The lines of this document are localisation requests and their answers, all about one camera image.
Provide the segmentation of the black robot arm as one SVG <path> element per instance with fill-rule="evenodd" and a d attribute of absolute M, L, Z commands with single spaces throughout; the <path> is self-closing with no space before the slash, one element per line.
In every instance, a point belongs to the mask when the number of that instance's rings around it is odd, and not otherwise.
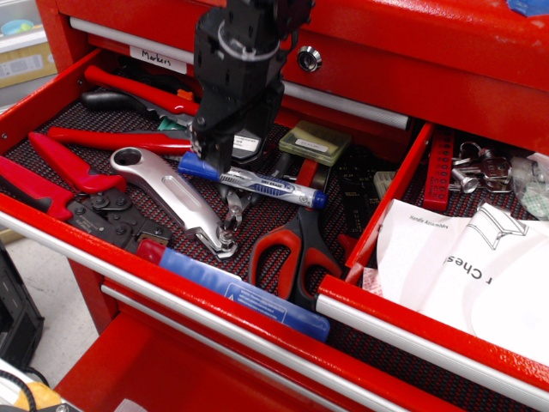
<path fill-rule="evenodd" d="M 191 126 L 199 158 L 225 173 L 236 133 L 264 138 L 281 108 L 282 68 L 311 20 L 312 1 L 229 1 L 200 17 L 194 74 L 202 100 Z"/>

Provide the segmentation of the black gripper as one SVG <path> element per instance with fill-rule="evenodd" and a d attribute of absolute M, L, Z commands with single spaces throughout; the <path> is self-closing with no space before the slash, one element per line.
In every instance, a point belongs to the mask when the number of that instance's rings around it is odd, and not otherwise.
<path fill-rule="evenodd" d="M 272 6 L 214 7 L 196 24 L 194 71 L 202 102 L 191 126 L 194 151 L 218 173 L 261 166 L 268 132 L 233 127 L 259 104 L 286 62 Z"/>

